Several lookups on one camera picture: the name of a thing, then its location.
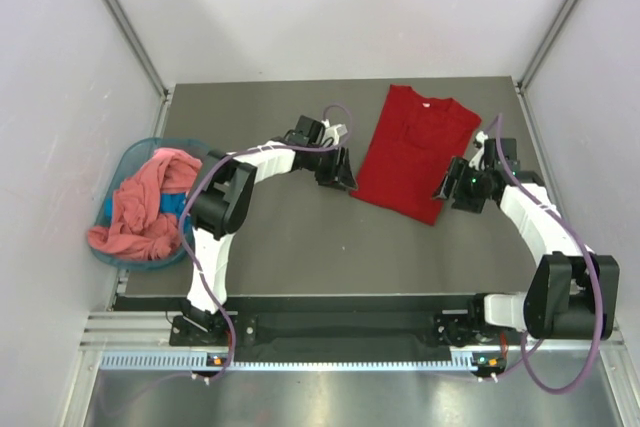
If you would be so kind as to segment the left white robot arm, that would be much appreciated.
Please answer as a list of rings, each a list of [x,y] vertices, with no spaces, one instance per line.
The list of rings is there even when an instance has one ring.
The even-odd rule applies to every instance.
[[[193,239],[188,242],[193,277],[187,300],[200,311],[192,331],[205,343],[226,334],[227,321],[216,313],[226,302],[226,273],[231,244],[245,223],[256,184],[297,170],[314,174],[316,183],[353,191],[348,127],[329,120],[299,118],[295,128],[241,152],[212,150],[187,197]]]

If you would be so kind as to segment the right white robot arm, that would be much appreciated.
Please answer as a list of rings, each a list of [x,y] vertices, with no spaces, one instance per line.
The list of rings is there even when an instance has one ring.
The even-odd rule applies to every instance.
[[[466,327],[487,343],[504,328],[536,339],[589,340],[596,326],[601,339],[614,327],[619,265],[609,255],[582,247],[562,225],[541,177],[523,171],[513,138],[497,140],[479,132],[476,154],[455,157],[434,193],[453,208],[474,214],[493,201],[513,223],[537,265],[525,293],[479,294]]]

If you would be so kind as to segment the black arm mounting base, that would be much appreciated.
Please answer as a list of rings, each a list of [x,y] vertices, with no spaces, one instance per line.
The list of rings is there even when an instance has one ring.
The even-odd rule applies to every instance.
[[[232,347],[238,361],[442,360],[453,347],[515,344],[480,325],[477,295],[232,296],[223,313],[183,302],[169,343]]]

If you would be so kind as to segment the red t shirt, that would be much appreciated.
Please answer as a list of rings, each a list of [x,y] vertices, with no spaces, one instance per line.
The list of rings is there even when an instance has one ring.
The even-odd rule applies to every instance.
[[[392,84],[351,196],[435,225],[443,202],[433,194],[481,122],[454,98],[424,97]]]

